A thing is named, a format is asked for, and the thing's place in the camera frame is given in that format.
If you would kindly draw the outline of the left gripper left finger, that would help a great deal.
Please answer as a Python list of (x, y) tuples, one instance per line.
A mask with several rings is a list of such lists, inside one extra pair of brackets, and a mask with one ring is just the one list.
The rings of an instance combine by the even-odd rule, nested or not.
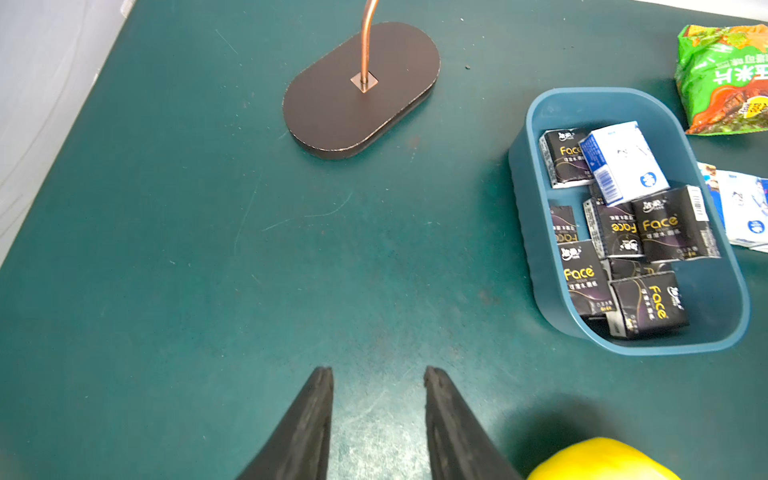
[(333, 373), (317, 367), (241, 479), (327, 477), (333, 408)]

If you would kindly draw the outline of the teal plastic storage box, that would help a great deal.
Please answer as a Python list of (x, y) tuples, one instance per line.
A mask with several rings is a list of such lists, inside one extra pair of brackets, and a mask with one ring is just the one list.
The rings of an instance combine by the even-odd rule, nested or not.
[(533, 295), (546, 321), (560, 332), (623, 356), (673, 356), (728, 349), (745, 335), (751, 300), (737, 257), (728, 243), (714, 201), (703, 204), (713, 220), (712, 233), (720, 256), (679, 262), (674, 270), (681, 288), (689, 326), (682, 332), (646, 339), (612, 338), (593, 330), (578, 315), (568, 295), (556, 245), (549, 204), (577, 206), (587, 196), (584, 187), (550, 187), (538, 138), (546, 130), (600, 127), (636, 121), (661, 170), (675, 186), (706, 186), (696, 156), (673, 112), (660, 100), (623, 87), (555, 88), (540, 94), (529, 106), (508, 163), (518, 209), (520, 230), (530, 271)]

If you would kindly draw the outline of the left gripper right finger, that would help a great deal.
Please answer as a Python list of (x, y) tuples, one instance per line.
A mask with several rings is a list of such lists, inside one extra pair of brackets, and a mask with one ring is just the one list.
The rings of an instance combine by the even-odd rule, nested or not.
[(448, 373), (429, 366), (426, 435), (434, 479), (519, 479), (521, 475), (495, 447)]

